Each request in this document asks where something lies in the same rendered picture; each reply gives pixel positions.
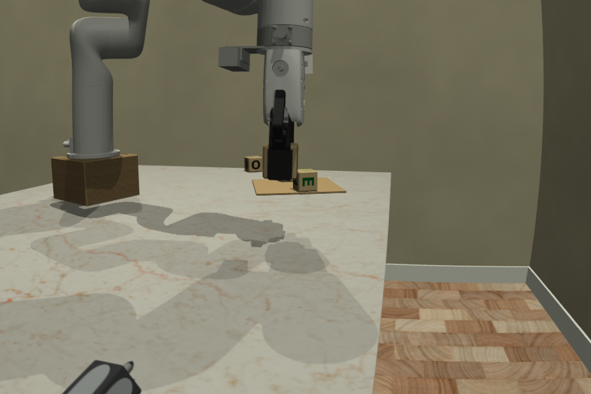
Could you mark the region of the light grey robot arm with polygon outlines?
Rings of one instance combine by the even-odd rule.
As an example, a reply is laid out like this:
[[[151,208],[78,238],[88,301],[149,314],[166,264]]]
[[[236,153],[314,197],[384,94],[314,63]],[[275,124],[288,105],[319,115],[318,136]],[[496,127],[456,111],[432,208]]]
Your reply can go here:
[[[202,1],[237,15],[258,13],[257,46],[219,47],[219,67],[250,72],[250,54],[265,46],[312,49],[313,0]],[[85,11],[121,13],[128,18],[84,17],[71,26],[73,137],[63,143],[70,147],[68,158],[120,155],[113,145],[113,79],[102,60],[136,58],[142,53],[149,4],[150,0],[79,0]]]

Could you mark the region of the tan mat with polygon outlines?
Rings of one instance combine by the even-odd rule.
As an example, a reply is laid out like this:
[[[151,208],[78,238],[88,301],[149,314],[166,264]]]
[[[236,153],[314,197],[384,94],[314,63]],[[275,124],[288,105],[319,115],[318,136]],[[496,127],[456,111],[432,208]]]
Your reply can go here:
[[[325,194],[346,193],[346,190],[338,186],[326,177],[318,178],[317,191],[299,192],[293,188],[293,181],[281,182],[279,180],[252,179],[257,196],[287,195],[287,194]]]

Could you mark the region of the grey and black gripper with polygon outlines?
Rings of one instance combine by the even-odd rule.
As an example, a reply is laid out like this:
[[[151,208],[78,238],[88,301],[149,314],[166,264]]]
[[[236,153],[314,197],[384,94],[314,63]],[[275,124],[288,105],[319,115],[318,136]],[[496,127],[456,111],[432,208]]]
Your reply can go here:
[[[269,126],[267,178],[291,180],[290,143],[294,143],[294,122],[297,126],[304,123],[304,56],[312,55],[312,49],[265,46],[257,53],[264,55],[263,117]]]

